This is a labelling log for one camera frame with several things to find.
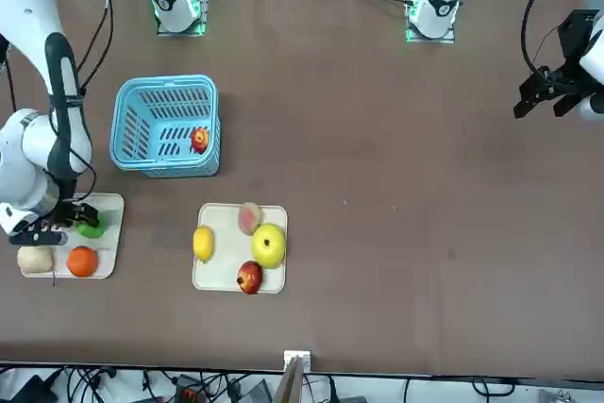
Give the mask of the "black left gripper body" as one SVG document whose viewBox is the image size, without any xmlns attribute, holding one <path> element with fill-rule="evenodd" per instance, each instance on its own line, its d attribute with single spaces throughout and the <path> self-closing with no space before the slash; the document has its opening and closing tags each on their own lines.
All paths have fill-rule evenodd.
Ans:
<svg viewBox="0 0 604 403">
<path fill-rule="evenodd" d="M 575 9 L 557 27 L 564 62 L 557 70 L 547 70 L 547 96 L 589 94 L 600 82 L 579 63 L 588 50 L 596 21 L 601 17 L 597 9 Z"/>
</svg>

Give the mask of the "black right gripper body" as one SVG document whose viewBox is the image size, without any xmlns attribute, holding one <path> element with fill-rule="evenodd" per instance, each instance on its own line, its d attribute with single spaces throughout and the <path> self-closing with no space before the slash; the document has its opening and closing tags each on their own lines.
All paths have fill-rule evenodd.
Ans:
<svg viewBox="0 0 604 403">
<path fill-rule="evenodd" d="M 13 225 L 8 229 L 8 240 L 13 245 L 61 245 L 67 235 L 54 227 L 70 227 L 70 202 L 59 203 L 48 213 L 41 215 L 33 211 L 11 209 L 9 220 Z"/>
</svg>

